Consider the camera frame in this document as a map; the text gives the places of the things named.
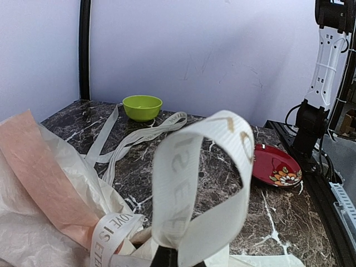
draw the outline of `red plate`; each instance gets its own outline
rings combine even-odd
[[[301,169],[287,153],[272,146],[256,144],[252,175],[269,185],[289,187],[301,181]]]

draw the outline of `marble countertop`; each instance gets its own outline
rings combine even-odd
[[[42,124],[50,131],[86,154],[100,132],[115,104],[77,101]],[[129,120],[119,107],[115,123],[102,154],[116,148],[132,131],[157,126],[173,112],[161,111],[148,123]],[[202,120],[188,116],[188,124]],[[272,145],[284,150],[277,134],[270,129],[252,126],[256,143]],[[131,208],[147,216],[145,226],[152,220],[151,171],[154,150],[169,133],[163,133],[151,142],[134,146],[116,163],[114,187]],[[194,216],[225,201],[241,188],[238,170],[228,155],[212,141],[204,140],[200,155],[199,185]],[[102,177],[107,164],[96,164]],[[303,184],[292,189],[280,189],[251,182],[249,212],[245,225],[230,244],[231,254],[283,255],[293,254],[305,266],[337,266],[324,227]]]

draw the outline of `flower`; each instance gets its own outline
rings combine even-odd
[[[296,174],[288,171],[286,167],[283,167],[282,171],[274,171],[274,176],[269,176],[275,185],[279,186],[291,186],[300,182],[301,171],[299,170]]]

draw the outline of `bowl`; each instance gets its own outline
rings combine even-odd
[[[126,115],[138,122],[153,120],[163,104],[162,100],[154,96],[129,96],[122,103]]]

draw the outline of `brown box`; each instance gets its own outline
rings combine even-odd
[[[340,127],[341,134],[349,134],[356,129],[356,110],[349,110],[346,112],[343,123]]]

